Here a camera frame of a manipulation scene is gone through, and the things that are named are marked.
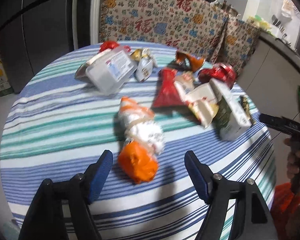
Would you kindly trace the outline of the person's right hand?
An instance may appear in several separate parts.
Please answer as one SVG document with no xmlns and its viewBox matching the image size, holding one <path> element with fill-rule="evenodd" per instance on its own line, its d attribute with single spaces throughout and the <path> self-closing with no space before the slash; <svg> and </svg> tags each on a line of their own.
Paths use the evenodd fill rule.
<svg viewBox="0 0 300 240">
<path fill-rule="evenodd" d="M 287 177 L 293 179 L 300 172 L 297 161 L 300 159 L 300 150 L 296 153 L 290 152 L 287 157 Z"/>
</svg>

